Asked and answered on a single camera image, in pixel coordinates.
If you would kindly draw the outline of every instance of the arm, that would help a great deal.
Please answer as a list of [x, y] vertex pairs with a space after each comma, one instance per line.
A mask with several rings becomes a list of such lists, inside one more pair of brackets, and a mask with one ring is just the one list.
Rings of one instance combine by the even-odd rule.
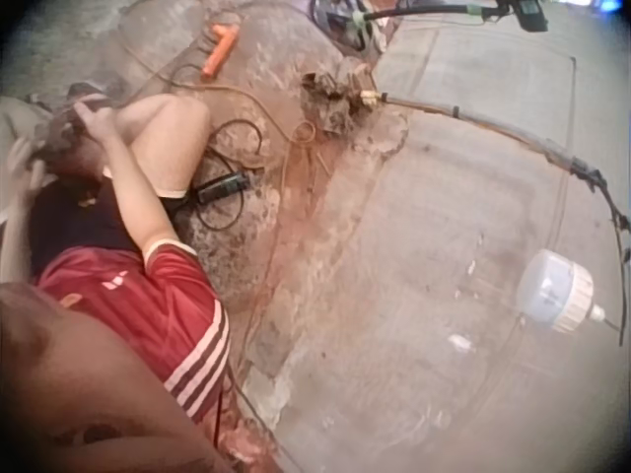
[[113, 110], [102, 108], [94, 113], [82, 103], [75, 109], [105, 150], [118, 210], [131, 239], [143, 254], [160, 239], [179, 240], [151, 182], [116, 131]]
[[31, 143], [20, 138], [7, 158], [16, 188], [9, 204], [9, 218], [0, 249], [0, 283], [28, 282], [31, 277], [29, 215], [45, 174], [42, 161], [35, 161], [32, 168], [27, 169], [27, 161], [32, 153]]

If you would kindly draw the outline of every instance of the concrete floor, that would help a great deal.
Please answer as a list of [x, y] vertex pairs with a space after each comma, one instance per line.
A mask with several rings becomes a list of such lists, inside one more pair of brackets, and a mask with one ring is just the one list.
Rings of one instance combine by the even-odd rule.
[[[50, 0], [27, 19], [1, 71], [5, 91], [60, 94], [103, 69], [88, 56], [115, 19], [112, 2], [98, 3]], [[181, 18], [176, 7], [164, 12], [165, 22]], [[291, 129], [303, 117], [300, 73], [334, 67], [340, 55], [304, 18], [257, 13], [220, 79], [257, 91]], [[563, 6], [546, 15], [550, 33], [540, 35], [513, 18], [479, 28], [406, 22], [376, 80], [385, 92], [457, 104], [573, 149], [628, 207], [628, 36]], [[192, 28], [173, 27], [165, 43], [185, 42]], [[164, 57], [158, 45], [138, 46]], [[105, 51], [130, 90], [146, 78]], [[227, 302], [238, 358], [273, 245], [284, 143], [251, 103], [205, 99], [218, 123], [243, 113], [267, 127], [270, 171], [245, 218], [218, 235], [184, 222]], [[247, 143], [235, 133], [229, 150]], [[618, 321], [602, 200], [512, 140], [446, 117], [388, 106], [345, 151], [335, 148], [344, 145], [322, 145], [335, 174], [320, 174], [314, 194], [305, 191], [308, 161], [291, 157], [281, 244], [245, 352], [245, 390], [285, 446], [285, 469], [580, 472], [612, 458], [629, 441], [628, 344], [617, 348], [602, 326], [562, 336], [521, 325], [512, 309], [524, 265], [548, 246], [592, 272], [598, 303]], [[455, 335], [471, 349], [457, 350]]]

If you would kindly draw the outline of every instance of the blue light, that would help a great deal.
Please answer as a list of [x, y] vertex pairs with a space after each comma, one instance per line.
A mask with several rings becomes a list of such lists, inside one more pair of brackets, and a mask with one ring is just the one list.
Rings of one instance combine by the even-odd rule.
[[604, 0], [600, 4], [600, 10], [602, 12], [604, 12], [604, 13], [615, 12], [620, 7], [622, 7], [622, 1], [621, 0]]

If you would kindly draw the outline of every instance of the orange tool handle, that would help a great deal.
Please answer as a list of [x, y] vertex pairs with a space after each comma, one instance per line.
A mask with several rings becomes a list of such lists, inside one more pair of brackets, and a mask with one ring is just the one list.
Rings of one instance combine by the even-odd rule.
[[227, 27], [214, 25], [213, 33], [219, 38], [219, 43], [217, 43], [213, 52], [208, 56], [208, 59], [206, 59], [206, 63], [202, 69], [202, 74], [207, 78], [212, 78], [217, 74], [219, 68], [230, 54], [230, 51], [237, 42], [239, 27], [237, 25]]

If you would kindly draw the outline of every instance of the hand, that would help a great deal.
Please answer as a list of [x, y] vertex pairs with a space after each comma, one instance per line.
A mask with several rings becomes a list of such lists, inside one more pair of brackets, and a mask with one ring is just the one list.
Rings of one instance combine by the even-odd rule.
[[29, 163], [29, 158], [34, 151], [35, 147], [31, 141], [20, 137], [14, 143], [7, 158], [14, 197], [19, 202], [32, 202], [41, 190], [46, 176], [44, 161], [34, 160]]
[[116, 130], [114, 110], [109, 107], [91, 111], [87, 105], [78, 101], [74, 104], [75, 111], [86, 125], [90, 136], [103, 144], [111, 138], [119, 137]]

